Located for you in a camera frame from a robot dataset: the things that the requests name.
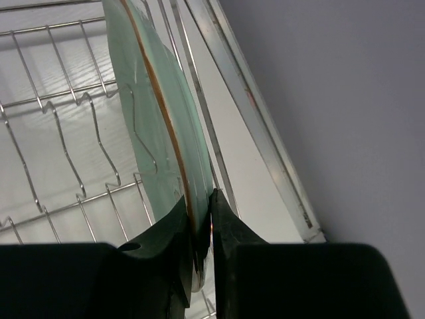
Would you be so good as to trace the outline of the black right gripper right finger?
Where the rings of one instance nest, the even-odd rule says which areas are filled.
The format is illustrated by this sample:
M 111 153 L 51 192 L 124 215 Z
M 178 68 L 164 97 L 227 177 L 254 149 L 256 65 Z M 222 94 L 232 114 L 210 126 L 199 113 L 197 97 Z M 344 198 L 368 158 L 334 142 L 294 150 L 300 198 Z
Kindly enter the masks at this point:
M 407 318 L 392 271 L 370 245 L 266 242 L 223 192 L 210 197 L 218 318 Z

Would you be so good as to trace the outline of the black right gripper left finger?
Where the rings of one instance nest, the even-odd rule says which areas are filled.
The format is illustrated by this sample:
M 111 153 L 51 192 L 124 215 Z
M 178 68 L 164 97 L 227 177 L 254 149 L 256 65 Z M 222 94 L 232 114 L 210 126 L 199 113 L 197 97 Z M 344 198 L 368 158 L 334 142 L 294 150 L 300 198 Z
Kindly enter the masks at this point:
M 184 199 L 120 247 L 2 245 L 1 317 L 182 318 L 192 267 Z

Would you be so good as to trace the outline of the green flower pattern plate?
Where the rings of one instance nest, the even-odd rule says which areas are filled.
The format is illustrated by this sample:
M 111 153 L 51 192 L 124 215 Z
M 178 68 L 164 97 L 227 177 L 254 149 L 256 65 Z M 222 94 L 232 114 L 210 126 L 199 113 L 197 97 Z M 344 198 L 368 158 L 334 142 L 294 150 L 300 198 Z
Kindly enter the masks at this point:
M 182 201 L 193 233 L 193 291 L 205 283 L 213 173 L 191 90 L 140 5 L 102 3 L 122 113 L 156 220 Z

